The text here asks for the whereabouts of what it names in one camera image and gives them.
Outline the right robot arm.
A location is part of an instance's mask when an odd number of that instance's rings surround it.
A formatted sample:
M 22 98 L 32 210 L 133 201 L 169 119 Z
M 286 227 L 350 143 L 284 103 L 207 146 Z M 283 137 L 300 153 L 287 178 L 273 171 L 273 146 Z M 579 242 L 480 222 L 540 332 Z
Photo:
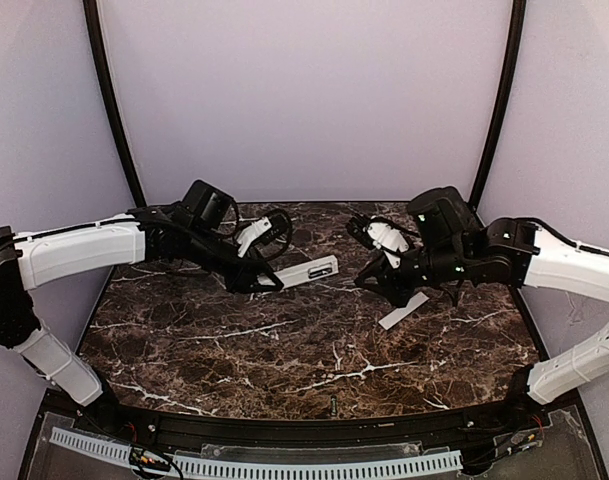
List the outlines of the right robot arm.
M 381 216 L 354 215 L 348 233 L 376 256 L 356 286 L 395 307 L 420 287 L 498 283 L 550 288 L 609 303 L 609 250 L 571 240 L 533 217 L 482 225 L 453 186 L 428 190 L 407 205 L 416 230 Z M 520 368 L 509 402 L 546 405 L 609 373 L 609 321 L 588 339 L 548 360 Z

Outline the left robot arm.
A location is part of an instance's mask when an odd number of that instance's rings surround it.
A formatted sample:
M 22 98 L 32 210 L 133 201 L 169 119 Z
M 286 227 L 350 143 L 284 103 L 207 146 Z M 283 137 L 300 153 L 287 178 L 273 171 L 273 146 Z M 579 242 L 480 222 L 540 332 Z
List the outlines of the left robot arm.
M 21 355 L 77 404 L 95 403 L 108 387 L 36 316 L 31 291 L 87 271 L 158 260 L 186 260 L 218 274 L 231 293 L 282 290 L 271 259 L 257 247 L 291 239 L 289 215 L 273 209 L 220 231 L 225 216 L 238 212 L 232 196 L 196 180 L 181 200 L 167 205 L 43 232 L 0 227 L 0 346 Z

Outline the white battery cover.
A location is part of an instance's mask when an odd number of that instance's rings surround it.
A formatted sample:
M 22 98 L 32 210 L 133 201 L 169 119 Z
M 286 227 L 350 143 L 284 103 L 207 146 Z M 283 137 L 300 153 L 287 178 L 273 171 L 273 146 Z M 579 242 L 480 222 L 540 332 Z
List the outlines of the white battery cover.
M 411 315 L 414 311 L 420 308 L 429 300 L 429 297 L 423 292 L 416 293 L 412 298 L 409 299 L 405 307 L 396 308 L 382 319 L 378 321 L 378 324 L 385 330 L 390 330 L 396 326 L 399 322 L 404 320 L 406 317 Z

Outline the white remote control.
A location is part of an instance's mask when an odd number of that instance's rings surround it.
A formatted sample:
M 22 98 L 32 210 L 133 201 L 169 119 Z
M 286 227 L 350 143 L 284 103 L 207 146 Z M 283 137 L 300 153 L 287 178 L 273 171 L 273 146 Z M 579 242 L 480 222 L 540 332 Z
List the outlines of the white remote control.
M 283 288 L 288 289 L 328 278 L 338 273 L 338 259 L 335 255 L 328 255 L 279 270 L 275 275 L 283 283 Z

